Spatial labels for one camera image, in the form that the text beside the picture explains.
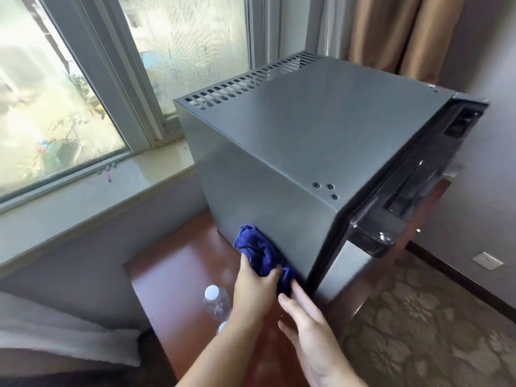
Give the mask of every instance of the blue cloth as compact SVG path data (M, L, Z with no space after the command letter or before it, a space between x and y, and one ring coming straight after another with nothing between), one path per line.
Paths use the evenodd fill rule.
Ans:
M247 257L253 270L259 277L267 277L276 266L281 266L281 276L278 280L276 294L291 294L291 281L295 278L294 270L286 262L283 254L272 241L262 234L252 224L240 227L233 247L240 249Z

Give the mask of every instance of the power outlet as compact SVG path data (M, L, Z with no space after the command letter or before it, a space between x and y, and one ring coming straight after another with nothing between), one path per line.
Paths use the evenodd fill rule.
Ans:
M485 267L487 270L494 270L504 264L501 260L497 260L491 254L487 254L486 252L477 254L473 257L473 260L480 266Z

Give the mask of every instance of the baseboard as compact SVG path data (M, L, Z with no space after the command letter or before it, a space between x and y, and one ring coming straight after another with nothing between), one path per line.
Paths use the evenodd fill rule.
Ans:
M410 241L405 247L409 253L417 256L420 260L423 260L431 267L443 273L449 279L462 286L469 293L482 300L487 305L493 307L496 311L504 315L506 318L516 324L516 309L508 305L505 301L500 299L498 296L489 292L484 287L477 284L472 279L466 277L461 272L455 270L452 266L446 262L440 260L435 255L429 253L423 247L418 246L413 241Z

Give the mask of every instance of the patterned carpet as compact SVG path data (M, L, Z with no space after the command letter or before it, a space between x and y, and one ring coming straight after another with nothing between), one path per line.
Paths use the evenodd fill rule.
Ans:
M516 385L516 325L407 252L340 342L370 387Z

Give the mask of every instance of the plastic water bottle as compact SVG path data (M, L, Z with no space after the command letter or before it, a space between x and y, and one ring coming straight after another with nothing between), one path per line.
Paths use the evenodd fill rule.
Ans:
M228 292L223 287L210 285L204 291L204 307L219 322L225 322L231 313Z

